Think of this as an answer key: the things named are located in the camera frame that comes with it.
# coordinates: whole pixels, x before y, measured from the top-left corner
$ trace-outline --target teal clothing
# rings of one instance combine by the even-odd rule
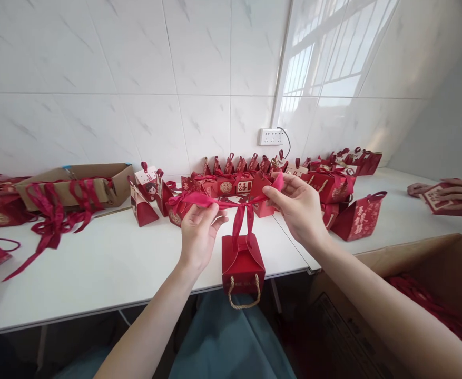
[[[232,295],[235,305],[250,304],[250,295]],[[235,310],[222,290],[205,293],[170,379],[295,378],[271,326],[255,306]]]

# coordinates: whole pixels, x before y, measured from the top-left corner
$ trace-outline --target open cardboard box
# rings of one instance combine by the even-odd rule
[[[356,257],[381,277],[409,273],[434,298],[462,317],[462,235],[386,247]],[[329,370],[331,377],[412,377],[323,271],[313,280],[308,304],[308,346],[319,350],[317,343],[323,338],[329,356],[327,362],[321,363],[324,367],[311,364],[310,377],[321,370]]]
[[[130,176],[134,180],[134,170],[131,164],[128,163],[106,163],[106,164],[90,164],[76,165],[54,168],[43,174],[36,175],[30,179],[26,179],[16,184],[16,190],[25,203],[28,211],[37,211],[38,208],[27,195],[27,186],[35,182],[56,182],[55,190],[61,199],[64,207],[78,207],[78,202],[69,192],[69,181],[83,178],[95,178],[94,188],[103,208],[113,208],[120,206],[131,195],[131,189],[127,177]],[[111,178],[113,187],[108,188],[107,181],[102,177]],[[82,196],[81,190],[75,190],[78,196]]]

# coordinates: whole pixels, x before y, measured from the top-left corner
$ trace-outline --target white table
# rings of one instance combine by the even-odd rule
[[[408,196],[406,188],[416,182],[436,184],[429,179],[389,168],[379,168],[373,176],[359,176],[356,180],[354,198],[363,198],[378,191],[387,191],[387,196],[382,201],[375,231],[370,237],[352,242],[343,241],[333,232],[330,234],[351,254],[451,233],[462,234],[462,217],[433,215],[421,199]],[[283,216],[276,212],[273,217],[304,257],[310,270],[312,272],[319,270],[318,262],[292,237]]]
[[[218,234],[209,265],[193,293],[222,287],[221,237],[232,234],[236,210]],[[246,233],[246,218],[241,233]],[[0,228],[0,238],[22,247],[0,266],[0,333],[146,304],[180,256],[181,230],[161,217],[142,228],[131,210],[92,220],[78,234],[62,236],[24,272],[2,283],[34,253],[40,236],[32,224]],[[254,219],[266,278],[304,272],[308,264],[273,217]],[[0,246],[7,248],[0,241]]]

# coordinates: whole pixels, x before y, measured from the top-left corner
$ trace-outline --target power cord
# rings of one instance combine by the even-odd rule
[[[289,151],[287,152],[287,155],[285,156],[285,159],[287,159],[290,153],[290,138],[289,138],[289,135],[287,134],[287,131],[284,128],[281,128],[280,126],[277,126],[277,128],[283,130],[283,132],[285,133],[285,137],[287,137],[287,141],[289,141]]]

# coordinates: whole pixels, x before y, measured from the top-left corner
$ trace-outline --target electrical outlet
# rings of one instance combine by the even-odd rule
[[[282,129],[260,129],[259,145],[283,145],[287,139]]]

